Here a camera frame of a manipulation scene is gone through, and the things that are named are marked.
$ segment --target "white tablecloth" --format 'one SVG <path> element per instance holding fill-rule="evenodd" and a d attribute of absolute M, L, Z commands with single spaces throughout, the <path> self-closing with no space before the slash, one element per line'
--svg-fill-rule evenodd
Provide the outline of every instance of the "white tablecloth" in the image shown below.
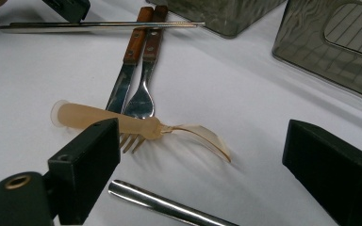
<path fill-rule="evenodd" d="M 91 0 L 86 21 L 135 21 L 143 0 Z M 122 154 L 120 179 L 239 225 L 336 225 L 282 165 L 290 119 L 316 124 L 362 150 L 362 98 L 272 57 L 285 4 L 225 40 L 199 29 L 165 31 L 151 93 L 168 124 L 199 123 L 223 137 L 228 164 L 179 135 Z M 170 15 L 169 21 L 180 18 Z M 42 1 L 11 0 L 0 25 L 63 21 Z M 0 32 L 0 181 L 47 172 L 47 159 L 79 134 L 50 121 L 61 99 L 105 108 L 130 31 Z M 136 72 L 135 90 L 140 76 Z M 184 225 L 110 197 L 85 225 Z"/>

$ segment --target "stainless steel straw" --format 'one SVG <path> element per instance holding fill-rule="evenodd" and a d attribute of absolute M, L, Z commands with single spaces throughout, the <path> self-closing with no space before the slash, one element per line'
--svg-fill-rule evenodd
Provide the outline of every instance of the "stainless steel straw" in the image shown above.
<path fill-rule="evenodd" d="M 87 31 L 132 30 L 135 28 L 196 28 L 203 26 L 201 22 L 107 22 L 107 23 L 11 23 L 0 26 L 5 33 L 67 33 Z"/>
<path fill-rule="evenodd" d="M 108 187 L 108 193 L 150 210 L 157 211 L 168 217 L 178 219 L 189 225 L 238 226 L 237 224 L 213 217 L 199 210 L 160 197 L 124 181 L 112 181 Z"/>

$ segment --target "translucent plastic spoon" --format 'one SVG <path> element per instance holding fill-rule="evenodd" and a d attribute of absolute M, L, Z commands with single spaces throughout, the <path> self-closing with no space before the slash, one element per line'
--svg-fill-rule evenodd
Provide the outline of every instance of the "translucent plastic spoon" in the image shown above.
<path fill-rule="evenodd" d="M 161 138 L 164 134 L 176 130 L 189 132 L 198 137 L 199 141 L 210 151 L 231 162 L 230 153 L 222 139 L 201 125 L 170 126 L 162 124 L 156 117 L 139 120 L 87 105 L 71 104 L 67 101 L 57 102 L 51 112 L 51 120 L 54 125 L 77 129 L 85 129 L 93 123 L 112 118 L 118 119 L 120 133 L 139 135 L 145 139 Z"/>

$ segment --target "gray translucent container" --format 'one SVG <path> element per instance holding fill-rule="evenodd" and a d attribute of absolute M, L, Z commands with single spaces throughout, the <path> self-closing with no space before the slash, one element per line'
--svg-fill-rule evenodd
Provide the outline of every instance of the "gray translucent container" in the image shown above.
<path fill-rule="evenodd" d="M 146 0 L 232 39 L 285 0 Z"/>
<path fill-rule="evenodd" d="M 362 1 L 289 0 L 272 53 L 362 97 Z"/>

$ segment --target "knife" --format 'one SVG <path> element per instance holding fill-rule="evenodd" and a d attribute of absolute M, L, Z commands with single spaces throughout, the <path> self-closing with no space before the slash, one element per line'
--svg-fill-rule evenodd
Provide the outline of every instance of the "knife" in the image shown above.
<path fill-rule="evenodd" d="M 151 7 L 144 7 L 140 9 L 138 22 L 150 22 L 154 14 L 154 9 Z M 146 29 L 134 29 L 130 41 L 128 43 L 125 55 L 123 58 L 123 66 L 117 77 L 113 91 L 107 102 L 106 110 L 122 113 L 124 108 L 125 98 L 130 88 L 131 77 L 137 68 L 140 61 L 140 52 L 145 42 Z"/>
<path fill-rule="evenodd" d="M 124 181 L 112 181 L 108 186 L 108 193 L 189 225 L 238 226 Z"/>

